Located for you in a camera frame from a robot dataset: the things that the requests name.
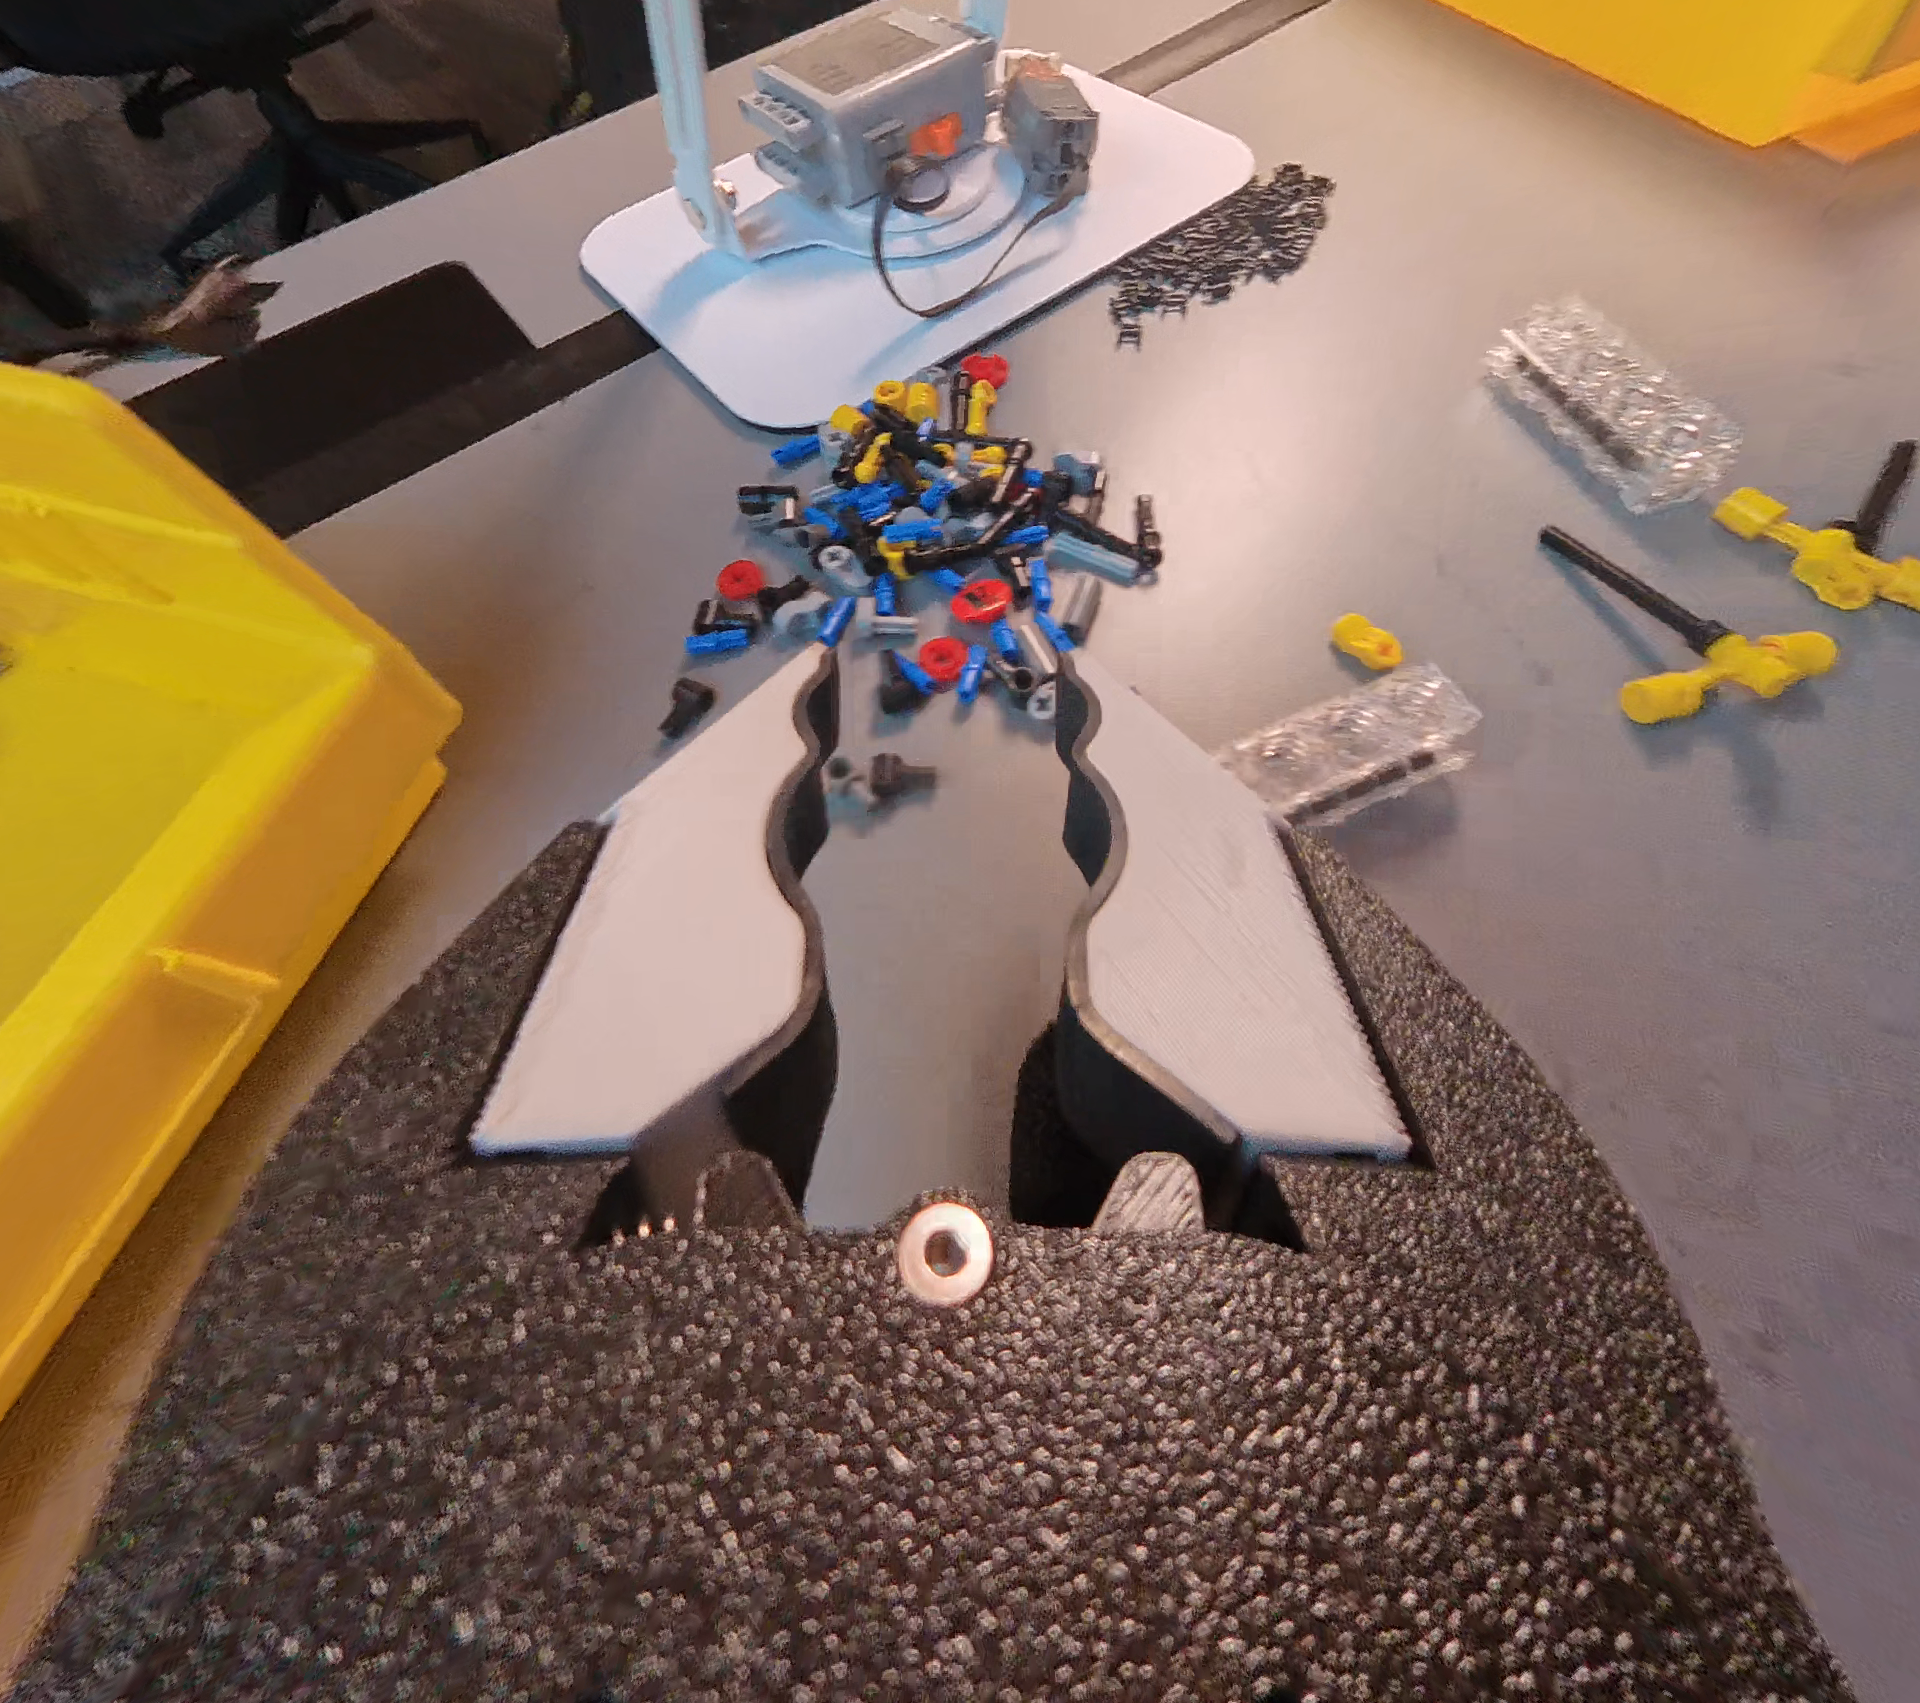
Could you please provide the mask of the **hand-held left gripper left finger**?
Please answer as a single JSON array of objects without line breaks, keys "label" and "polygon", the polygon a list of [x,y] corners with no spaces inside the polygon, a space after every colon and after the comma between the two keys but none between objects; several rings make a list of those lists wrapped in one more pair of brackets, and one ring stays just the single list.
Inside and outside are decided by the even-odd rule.
[{"label": "hand-held left gripper left finger", "polygon": [[841,660],[813,646],[615,804],[469,1133],[480,1157],[624,1153],[719,1107],[810,1161],[838,1083],[821,915]]}]

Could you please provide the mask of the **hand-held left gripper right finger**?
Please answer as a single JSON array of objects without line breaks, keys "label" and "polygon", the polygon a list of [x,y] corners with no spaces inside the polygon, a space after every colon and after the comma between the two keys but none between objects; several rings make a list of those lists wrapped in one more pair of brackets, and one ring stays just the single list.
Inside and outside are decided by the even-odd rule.
[{"label": "hand-held left gripper right finger", "polygon": [[1416,1135],[1290,838],[1088,652],[1062,662],[1069,927],[1056,1083],[1102,1161],[1405,1163]]}]

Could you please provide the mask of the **clear toy brick block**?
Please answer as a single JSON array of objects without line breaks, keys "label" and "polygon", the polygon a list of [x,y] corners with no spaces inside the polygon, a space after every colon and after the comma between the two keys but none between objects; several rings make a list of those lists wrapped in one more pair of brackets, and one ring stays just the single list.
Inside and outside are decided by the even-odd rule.
[{"label": "clear toy brick block", "polygon": [[1218,750],[1215,760],[1281,826],[1332,826],[1463,770],[1483,712],[1432,664],[1303,708]]},{"label": "clear toy brick block", "polygon": [[1583,296],[1501,330],[1483,372],[1630,516],[1706,502],[1745,448],[1736,420]]}]

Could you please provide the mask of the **pile of small toy pieces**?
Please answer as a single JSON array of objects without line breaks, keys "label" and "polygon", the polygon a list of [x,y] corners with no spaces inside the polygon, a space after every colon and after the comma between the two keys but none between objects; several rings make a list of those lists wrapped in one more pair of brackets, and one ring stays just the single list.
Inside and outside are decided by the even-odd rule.
[{"label": "pile of small toy pieces", "polygon": [[873,654],[884,722],[998,696],[1052,724],[1102,590],[1154,584],[1167,538],[1150,494],[1120,514],[1102,452],[1045,454],[998,418],[1009,378],[1002,354],[970,352],[779,438],[771,476],[735,494],[759,552],[695,604],[666,746],[719,706],[711,668],[760,644]]}]

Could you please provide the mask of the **yellow piston axle assembly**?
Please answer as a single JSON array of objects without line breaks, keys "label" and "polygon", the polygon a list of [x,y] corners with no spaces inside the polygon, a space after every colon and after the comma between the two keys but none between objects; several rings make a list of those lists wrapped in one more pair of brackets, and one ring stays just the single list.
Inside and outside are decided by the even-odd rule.
[{"label": "yellow piston axle assembly", "polygon": [[1693,668],[1643,676],[1621,688],[1618,706],[1638,726],[1652,728],[1693,718],[1705,710],[1712,694],[1727,686],[1770,702],[1803,682],[1827,676],[1839,664],[1841,646],[1824,632],[1742,636],[1709,616],[1687,610],[1667,592],[1559,526],[1543,526],[1538,546],[1650,616],[1696,656]]},{"label": "yellow piston axle assembly", "polygon": [[1909,490],[1916,442],[1896,442],[1852,518],[1809,528],[1793,522],[1785,502],[1739,488],[1712,508],[1712,520],[1745,542],[1772,542],[1790,552],[1790,576],[1836,612],[1892,604],[1918,612],[1918,560],[1880,556],[1885,532]]}]

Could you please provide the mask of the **grey desk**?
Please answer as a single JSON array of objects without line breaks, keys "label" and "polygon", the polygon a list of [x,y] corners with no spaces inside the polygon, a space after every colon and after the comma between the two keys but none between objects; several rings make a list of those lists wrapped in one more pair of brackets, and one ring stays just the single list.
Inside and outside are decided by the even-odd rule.
[{"label": "grey desk", "polygon": [[[1012,394],[1153,494],[1158,592],[1098,650],[1206,746],[1338,688],[1361,612],[1485,714],[1475,764],[1334,848],[1531,1051],[1667,1259],[1766,1519],[1863,1699],[1916,1693],[1916,616],[1630,520],[1493,402],[1577,292],[1740,420],[1734,480],[1849,514],[1916,434],[1916,146],[1745,150],[1428,0],[1014,0],[1014,40],[1334,182],[1303,272],[1118,350],[1101,292]],[[651,356],[300,530],[463,704],[446,784],[4,1421],[4,1687],[84,1549],[184,1293],[339,1057],[556,830],[645,776],[769,442]],[[1832,672],[1652,728],[1691,612]]]}]

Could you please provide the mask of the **white book stand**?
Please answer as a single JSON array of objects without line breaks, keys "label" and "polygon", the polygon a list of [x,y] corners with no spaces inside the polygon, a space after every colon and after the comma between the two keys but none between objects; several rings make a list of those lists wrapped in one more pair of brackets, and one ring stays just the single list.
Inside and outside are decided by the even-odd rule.
[{"label": "white book stand", "polygon": [[[640,2],[673,188],[598,224],[583,272],[759,428],[805,430],[884,372],[917,372],[995,338],[1255,172],[1234,136],[1054,54],[1012,50],[1011,0],[959,0],[957,18],[889,0],[829,26],[915,10],[993,36],[987,138],[961,158],[903,166],[866,206],[821,208],[757,166],[757,132],[753,154],[712,162],[700,0]],[[759,60],[747,96],[757,68],[801,38]],[[1009,66],[1029,56],[1062,66],[1098,112],[1088,190],[1060,206],[1027,190],[1000,132]]]}]

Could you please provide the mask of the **grey toy motor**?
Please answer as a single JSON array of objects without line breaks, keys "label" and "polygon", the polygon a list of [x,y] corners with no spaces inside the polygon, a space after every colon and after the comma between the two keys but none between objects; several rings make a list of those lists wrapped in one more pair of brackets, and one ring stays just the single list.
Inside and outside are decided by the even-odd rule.
[{"label": "grey toy motor", "polygon": [[1032,56],[1011,64],[998,120],[1035,198],[1060,206],[1088,192],[1098,112],[1062,66]]}]

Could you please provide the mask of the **grey battery box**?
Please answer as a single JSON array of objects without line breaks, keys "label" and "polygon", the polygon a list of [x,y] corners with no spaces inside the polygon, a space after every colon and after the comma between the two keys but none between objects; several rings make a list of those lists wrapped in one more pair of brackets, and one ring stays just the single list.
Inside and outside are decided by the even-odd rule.
[{"label": "grey battery box", "polygon": [[915,10],[805,36],[739,104],[757,166],[821,208],[866,206],[903,166],[987,142],[997,58],[993,36]]}]

